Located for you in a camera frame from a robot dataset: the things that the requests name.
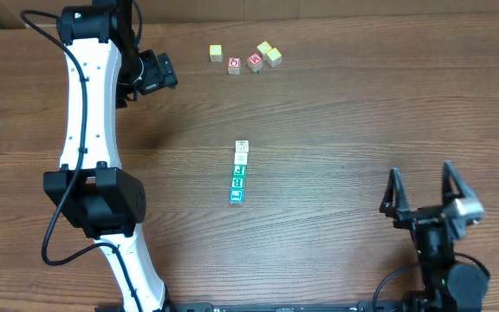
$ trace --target wooden tabletop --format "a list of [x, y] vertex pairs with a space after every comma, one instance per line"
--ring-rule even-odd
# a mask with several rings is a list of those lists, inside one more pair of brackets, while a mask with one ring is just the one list
[[[269, 41], [282, 64], [227, 75], [211, 63]], [[141, 179], [153, 264], [177, 302], [370, 300], [415, 262], [409, 233], [378, 212], [391, 167], [413, 207], [440, 203], [444, 159], [486, 206], [457, 250], [492, 271], [499, 311], [499, 14], [359, 17], [144, 27], [142, 49], [167, 52], [176, 89], [117, 113], [123, 169]], [[106, 259], [42, 262], [55, 206], [42, 174], [65, 136], [62, 52], [31, 30], [0, 31], [0, 311], [93, 311], [118, 303]], [[229, 205], [235, 140], [249, 140], [243, 206]], [[90, 244], [62, 218], [53, 259]], [[395, 279], [382, 298], [418, 289]]]

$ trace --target toy block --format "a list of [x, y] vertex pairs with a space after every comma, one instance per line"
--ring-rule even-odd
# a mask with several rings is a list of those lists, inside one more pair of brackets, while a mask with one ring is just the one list
[[232, 188], [243, 189], [243, 178], [232, 178]]
[[277, 49], [274, 48], [267, 52], [267, 62], [269, 62], [270, 67], [274, 67], [282, 62], [282, 54]]
[[209, 55], [212, 62], [223, 61], [223, 47], [220, 44], [209, 46]]
[[273, 47], [271, 47], [268, 42], [261, 42], [261, 44], [257, 46], [257, 51], [259, 51], [259, 54], [264, 60], [267, 60], [267, 52], [272, 49]]
[[257, 53], [254, 53], [248, 57], [248, 67], [255, 73], [257, 70], [263, 67], [263, 58]]
[[229, 57], [229, 74], [240, 75], [240, 70], [242, 69], [242, 64], [240, 59], [237, 57]]
[[230, 189], [230, 203], [241, 204], [243, 202], [243, 190]]
[[246, 166], [234, 165], [234, 170], [232, 170], [232, 178], [245, 178], [245, 177], [246, 177]]
[[248, 165], [248, 154], [244, 152], [234, 153], [234, 165]]
[[236, 141], [236, 151], [237, 152], [250, 152], [250, 142], [247, 140]]

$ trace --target white arm segment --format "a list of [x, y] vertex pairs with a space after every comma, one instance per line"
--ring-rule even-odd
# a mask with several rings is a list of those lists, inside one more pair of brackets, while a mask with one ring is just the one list
[[[67, 46], [80, 63], [87, 87], [87, 153], [82, 169], [95, 168], [98, 161], [107, 162], [109, 168], [121, 168], [115, 133], [115, 97], [121, 55], [109, 40], [100, 43], [97, 38], [76, 39]], [[82, 118], [82, 89], [75, 64], [65, 54], [68, 66], [68, 125], [65, 147], [60, 166], [76, 168], [80, 145]]]
[[[165, 302], [165, 284], [155, 272], [152, 259], [147, 250], [146, 240], [142, 233], [142, 224], [136, 224], [134, 234], [125, 237], [123, 234], [102, 235], [96, 243], [111, 243], [119, 247], [130, 280], [132, 281], [136, 294], [142, 306], [142, 311], [153, 312], [163, 308]], [[126, 284], [126, 279], [119, 260], [108, 247], [101, 247], [105, 257], [111, 264], [114, 276], [120, 286], [120, 291], [124, 298], [124, 309], [126, 312], [138, 312], [138, 307], [134, 298], [130, 296], [130, 289]]]

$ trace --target yellow cube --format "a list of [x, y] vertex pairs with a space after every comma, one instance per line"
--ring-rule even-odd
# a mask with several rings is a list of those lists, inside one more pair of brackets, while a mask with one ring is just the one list
[[277, 49], [274, 48], [267, 52], [267, 62], [269, 62], [270, 67], [274, 67], [282, 62], [282, 54]]
[[222, 62], [223, 61], [223, 47], [220, 44], [209, 46], [209, 55], [212, 62]]
[[257, 51], [259, 51], [259, 54], [265, 60], [267, 60], [267, 52], [269, 52], [272, 49], [273, 49], [273, 47], [271, 47], [268, 42], [261, 42], [261, 44], [257, 46]]

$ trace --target wood grain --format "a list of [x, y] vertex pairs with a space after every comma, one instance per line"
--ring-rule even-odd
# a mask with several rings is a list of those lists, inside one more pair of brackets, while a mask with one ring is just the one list
[[[263, 39], [279, 67], [232, 76], [209, 62], [210, 43], [245, 57]], [[120, 110], [118, 141], [146, 187], [146, 241], [174, 300], [371, 298], [414, 261], [409, 235], [377, 213], [389, 169], [400, 167], [414, 206], [431, 205], [452, 159], [488, 213], [457, 249], [491, 269], [486, 310], [499, 311], [499, 14], [159, 24], [142, 46], [170, 55], [179, 85]], [[0, 311], [120, 302], [99, 252], [60, 268], [40, 258], [66, 74], [43, 37], [0, 31]], [[228, 204], [235, 140], [251, 144], [241, 207]], [[61, 220], [50, 256], [87, 244]], [[416, 287], [402, 276], [383, 297]]]

